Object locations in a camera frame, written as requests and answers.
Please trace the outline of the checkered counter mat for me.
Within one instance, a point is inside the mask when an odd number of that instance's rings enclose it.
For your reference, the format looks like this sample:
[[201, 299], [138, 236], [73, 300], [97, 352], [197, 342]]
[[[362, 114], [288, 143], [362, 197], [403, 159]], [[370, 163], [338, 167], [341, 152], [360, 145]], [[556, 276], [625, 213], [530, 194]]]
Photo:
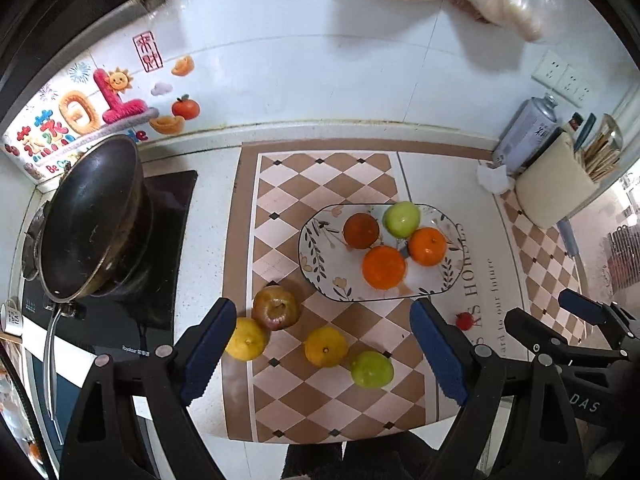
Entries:
[[[331, 205], [382, 204], [401, 200], [431, 205], [462, 233], [464, 266], [449, 290], [429, 296], [456, 324], [470, 312], [475, 325], [465, 336], [511, 359], [525, 349], [506, 333], [506, 312], [521, 308], [571, 344], [589, 333], [563, 310], [559, 293], [578, 289], [574, 260], [556, 229], [533, 225], [512, 193], [482, 188], [480, 162], [466, 157], [375, 148], [314, 151], [298, 146], [243, 148], [232, 198], [224, 293], [241, 314], [256, 294], [278, 283], [302, 306], [300, 319], [275, 332], [253, 361], [224, 361], [222, 391], [228, 435], [269, 443], [355, 440], [419, 428], [454, 416], [448, 400], [411, 335], [413, 298], [341, 302], [323, 296], [303, 276], [300, 229]], [[332, 326], [347, 340], [340, 365], [316, 367], [304, 341]], [[352, 361], [363, 351], [390, 359], [393, 381], [383, 388], [354, 384]]]

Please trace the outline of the brown red apple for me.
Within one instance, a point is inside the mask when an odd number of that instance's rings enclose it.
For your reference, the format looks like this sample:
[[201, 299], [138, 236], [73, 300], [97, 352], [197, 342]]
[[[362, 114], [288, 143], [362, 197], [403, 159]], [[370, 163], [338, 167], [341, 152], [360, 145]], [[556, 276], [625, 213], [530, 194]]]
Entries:
[[302, 306], [287, 289], [268, 285], [253, 301], [252, 317], [265, 330], [275, 332], [293, 326], [302, 315]]

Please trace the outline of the silver gas canister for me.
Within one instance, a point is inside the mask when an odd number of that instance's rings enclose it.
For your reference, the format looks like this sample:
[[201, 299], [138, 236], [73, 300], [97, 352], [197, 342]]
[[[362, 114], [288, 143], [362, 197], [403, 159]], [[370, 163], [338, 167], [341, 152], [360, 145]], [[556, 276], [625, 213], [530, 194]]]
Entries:
[[554, 128], [557, 106], [558, 102], [550, 93], [524, 101], [503, 131], [492, 152], [492, 162], [505, 166], [508, 174], [523, 167]]

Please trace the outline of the bright orange front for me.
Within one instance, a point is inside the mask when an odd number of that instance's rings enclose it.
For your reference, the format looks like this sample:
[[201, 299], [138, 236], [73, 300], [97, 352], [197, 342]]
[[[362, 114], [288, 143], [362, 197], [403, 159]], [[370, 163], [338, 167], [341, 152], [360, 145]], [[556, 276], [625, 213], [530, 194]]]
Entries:
[[376, 246], [363, 257], [361, 273], [364, 280], [378, 290], [389, 290], [396, 287], [406, 273], [404, 257], [396, 248]]

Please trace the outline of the black range hood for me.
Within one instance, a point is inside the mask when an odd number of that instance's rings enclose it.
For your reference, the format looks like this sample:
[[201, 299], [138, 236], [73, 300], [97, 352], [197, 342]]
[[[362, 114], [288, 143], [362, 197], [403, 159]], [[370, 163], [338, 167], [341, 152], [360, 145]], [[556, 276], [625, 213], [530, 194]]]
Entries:
[[164, 0], [1, 0], [1, 127], [59, 70]]

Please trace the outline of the oval floral ceramic plate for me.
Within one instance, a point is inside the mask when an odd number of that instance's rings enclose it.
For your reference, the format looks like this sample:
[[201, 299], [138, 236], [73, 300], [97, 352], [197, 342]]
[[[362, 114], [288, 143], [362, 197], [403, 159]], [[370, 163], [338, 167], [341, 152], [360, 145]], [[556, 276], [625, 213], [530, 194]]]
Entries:
[[[390, 235], [385, 229], [384, 212], [392, 205], [331, 205], [318, 211], [300, 229], [298, 261], [303, 276], [323, 296], [341, 302], [416, 298], [446, 292], [454, 286], [463, 270], [462, 233], [454, 222], [437, 208], [425, 204], [415, 205], [421, 211], [418, 229], [435, 228], [446, 237], [446, 256], [437, 266], [420, 266], [409, 255], [410, 237], [401, 240]], [[357, 212], [370, 214], [380, 227], [378, 240], [368, 249], [352, 249], [344, 241], [343, 226], [346, 220]], [[371, 248], [382, 245], [396, 248], [406, 263], [404, 279], [389, 290], [373, 288], [361, 273], [364, 255]]]

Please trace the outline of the red cherry tomato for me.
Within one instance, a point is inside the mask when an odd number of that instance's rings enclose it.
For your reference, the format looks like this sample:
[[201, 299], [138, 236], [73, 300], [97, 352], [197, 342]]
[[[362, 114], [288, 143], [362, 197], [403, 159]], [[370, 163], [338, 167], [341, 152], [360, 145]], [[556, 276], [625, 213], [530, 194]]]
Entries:
[[456, 316], [456, 326], [459, 330], [467, 332], [475, 325], [475, 318], [470, 312], [461, 312]]

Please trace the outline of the green apple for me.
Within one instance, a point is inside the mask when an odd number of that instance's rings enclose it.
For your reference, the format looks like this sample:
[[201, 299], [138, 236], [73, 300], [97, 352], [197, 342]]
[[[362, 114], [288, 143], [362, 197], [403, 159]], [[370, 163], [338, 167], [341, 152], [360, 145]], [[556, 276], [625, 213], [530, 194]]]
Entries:
[[420, 226], [421, 211], [411, 202], [400, 202], [384, 212], [383, 224], [393, 237], [405, 240]]
[[361, 388], [378, 389], [394, 379], [394, 367], [389, 358], [377, 351], [363, 351], [350, 366], [354, 384]]

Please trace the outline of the yellow lemon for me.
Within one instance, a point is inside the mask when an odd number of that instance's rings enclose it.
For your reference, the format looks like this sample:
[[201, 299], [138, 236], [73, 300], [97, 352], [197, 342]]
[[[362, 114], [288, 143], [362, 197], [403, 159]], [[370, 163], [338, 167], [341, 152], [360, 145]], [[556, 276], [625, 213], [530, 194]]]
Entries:
[[306, 359], [316, 367], [340, 365], [348, 353], [346, 338], [332, 326], [313, 330], [304, 341]]
[[270, 331], [254, 318], [237, 318], [226, 352], [233, 359], [248, 362], [261, 356], [270, 339]]

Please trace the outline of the cream utensil holder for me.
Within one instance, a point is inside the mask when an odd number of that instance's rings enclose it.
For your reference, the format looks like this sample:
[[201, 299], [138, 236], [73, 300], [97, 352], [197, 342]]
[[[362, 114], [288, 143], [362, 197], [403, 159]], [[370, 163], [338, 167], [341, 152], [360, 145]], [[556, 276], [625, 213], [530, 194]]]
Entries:
[[518, 204], [538, 228], [555, 226], [597, 191], [581, 160], [573, 139], [563, 132], [515, 180]]

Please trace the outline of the black induction cooktop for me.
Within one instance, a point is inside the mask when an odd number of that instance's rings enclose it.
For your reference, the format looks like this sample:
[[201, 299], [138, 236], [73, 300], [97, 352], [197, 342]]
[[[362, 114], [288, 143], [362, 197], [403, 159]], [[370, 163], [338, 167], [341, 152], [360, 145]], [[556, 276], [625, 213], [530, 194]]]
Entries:
[[56, 336], [118, 360], [174, 342], [178, 267], [196, 180], [194, 170], [144, 179], [142, 206], [120, 266], [96, 292], [75, 301], [76, 313], [58, 321]]

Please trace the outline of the wooden chopsticks bundle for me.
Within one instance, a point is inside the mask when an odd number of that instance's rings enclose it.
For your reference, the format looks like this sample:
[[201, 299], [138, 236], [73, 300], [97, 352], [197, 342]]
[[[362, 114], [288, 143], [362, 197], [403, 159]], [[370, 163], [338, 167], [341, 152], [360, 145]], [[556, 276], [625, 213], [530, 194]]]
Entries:
[[582, 168], [593, 183], [599, 183], [615, 169], [622, 149], [620, 134], [612, 130], [599, 134], [588, 150], [582, 153]]

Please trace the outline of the bright orange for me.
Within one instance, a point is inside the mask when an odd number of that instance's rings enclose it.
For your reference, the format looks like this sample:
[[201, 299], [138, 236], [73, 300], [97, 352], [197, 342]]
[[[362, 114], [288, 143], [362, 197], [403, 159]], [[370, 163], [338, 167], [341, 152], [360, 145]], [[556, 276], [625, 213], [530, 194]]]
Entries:
[[444, 234], [435, 228], [421, 228], [409, 238], [408, 251], [420, 266], [437, 266], [446, 256], [448, 243]]
[[361, 273], [364, 280], [378, 290], [389, 290], [396, 287], [406, 273], [404, 257], [396, 248], [376, 246], [363, 257]]

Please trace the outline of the colourful wall sticker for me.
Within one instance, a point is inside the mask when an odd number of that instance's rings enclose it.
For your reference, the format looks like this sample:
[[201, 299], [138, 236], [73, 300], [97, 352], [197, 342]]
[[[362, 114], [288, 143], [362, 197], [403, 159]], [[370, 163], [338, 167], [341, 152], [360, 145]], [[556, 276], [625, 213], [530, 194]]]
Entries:
[[195, 51], [147, 29], [81, 55], [47, 81], [1, 130], [1, 151], [35, 182], [123, 133], [136, 143], [178, 136], [201, 115]]

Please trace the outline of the bright orange right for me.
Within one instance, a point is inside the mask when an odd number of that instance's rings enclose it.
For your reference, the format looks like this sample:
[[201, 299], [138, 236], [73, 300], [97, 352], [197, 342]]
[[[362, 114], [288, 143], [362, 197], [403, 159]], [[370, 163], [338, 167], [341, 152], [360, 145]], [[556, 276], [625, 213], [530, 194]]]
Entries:
[[446, 256], [448, 243], [444, 234], [435, 228], [421, 228], [409, 238], [408, 251], [420, 266], [437, 266]]

